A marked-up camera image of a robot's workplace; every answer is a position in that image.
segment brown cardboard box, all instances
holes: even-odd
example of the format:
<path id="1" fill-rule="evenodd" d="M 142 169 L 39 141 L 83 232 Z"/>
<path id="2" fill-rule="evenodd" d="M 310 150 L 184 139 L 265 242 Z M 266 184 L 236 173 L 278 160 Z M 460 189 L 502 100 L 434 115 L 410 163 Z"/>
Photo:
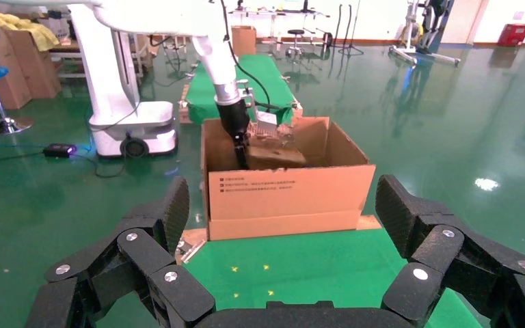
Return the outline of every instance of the brown cardboard box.
<path id="1" fill-rule="evenodd" d="M 9 73 L 0 79 L 0 99 L 5 109 L 20 109 L 31 100 L 23 72 L 7 35 L 0 29 L 0 65 Z"/>
<path id="2" fill-rule="evenodd" d="M 256 54 L 256 29 L 252 26 L 232 27 L 232 49 L 237 56 Z"/>
<path id="3" fill-rule="evenodd" d="M 204 122 L 203 197 L 210 240 L 357 228 L 375 165 L 329 118 L 299 118 L 294 134 L 312 167 L 244 171 L 220 121 Z"/>
<path id="4" fill-rule="evenodd" d="M 62 90 L 48 51 L 39 51 L 28 31 L 6 29 L 33 99 L 55 98 Z"/>

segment red box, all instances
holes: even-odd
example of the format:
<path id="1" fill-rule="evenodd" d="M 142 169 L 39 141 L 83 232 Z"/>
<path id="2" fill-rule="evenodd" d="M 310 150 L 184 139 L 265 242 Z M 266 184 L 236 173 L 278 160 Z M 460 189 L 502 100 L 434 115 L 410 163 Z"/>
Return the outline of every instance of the red box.
<path id="1" fill-rule="evenodd" d="M 498 46 L 519 46 L 524 38 L 525 24 L 506 24 L 498 40 Z"/>

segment green epoxy floor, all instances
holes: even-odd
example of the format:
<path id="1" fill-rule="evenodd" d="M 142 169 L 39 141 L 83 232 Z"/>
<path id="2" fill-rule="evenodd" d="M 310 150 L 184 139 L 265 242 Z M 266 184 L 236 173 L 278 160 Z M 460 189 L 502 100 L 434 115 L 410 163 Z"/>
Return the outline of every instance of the green epoxy floor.
<path id="1" fill-rule="evenodd" d="M 362 50 L 365 55 L 349 61 L 335 54 L 304 67 L 278 60 L 280 71 L 292 76 L 304 115 L 328 115 L 341 125 L 377 164 L 376 176 L 396 174 L 413 194 L 445 202 L 476 231 L 525 253 L 525 48 L 508 68 L 495 66 L 505 65 L 509 52 L 440 49 L 461 57 L 460 67 L 422 61 L 403 92 L 409 65 L 389 58 L 387 47 Z M 189 63 L 194 59 L 188 56 Z M 154 62 L 142 98 L 177 102 L 184 83 L 168 86 L 177 73 L 162 54 Z M 33 100 L 11 112 L 36 125 L 0 137 L 0 156 L 39 151 L 2 145 L 87 147 L 84 110 L 90 101 L 83 85 L 73 81 L 56 99 Z M 52 263 L 106 235 L 130 207 L 161 195 L 175 175 L 191 186 L 189 228 L 204 226 L 200 128 L 179 132 L 176 156 L 129 161 L 124 175 L 111 180 L 94 177 L 92 165 L 79 159 L 0 162 L 0 327 L 22 327 Z M 119 163 L 102 169 L 111 172 Z M 474 183 L 478 178 L 499 185 L 484 191 Z M 374 201 L 372 187 L 366 213 L 375 212 Z M 142 312 L 129 295 L 99 327 L 154 327 Z"/>

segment yellow cloth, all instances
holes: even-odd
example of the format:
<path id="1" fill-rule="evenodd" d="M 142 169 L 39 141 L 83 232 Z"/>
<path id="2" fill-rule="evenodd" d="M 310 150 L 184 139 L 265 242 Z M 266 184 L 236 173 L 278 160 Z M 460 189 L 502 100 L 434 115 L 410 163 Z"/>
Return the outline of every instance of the yellow cloth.
<path id="1" fill-rule="evenodd" d="M 0 13 L 0 27 L 14 31 L 28 31 L 39 51 L 49 51 L 59 44 L 55 34 L 44 25 L 32 23 L 15 15 Z"/>

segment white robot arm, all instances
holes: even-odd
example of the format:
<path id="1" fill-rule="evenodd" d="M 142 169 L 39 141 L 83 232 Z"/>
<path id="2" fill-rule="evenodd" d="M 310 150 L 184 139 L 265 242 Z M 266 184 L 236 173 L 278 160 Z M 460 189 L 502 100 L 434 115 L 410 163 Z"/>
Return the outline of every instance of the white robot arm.
<path id="1" fill-rule="evenodd" d="M 100 23 L 116 31 L 192 37 L 215 91 L 220 118 L 245 166 L 250 122 L 237 86 L 222 0 L 0 0 L 12 5 L 86 5 Z"/>

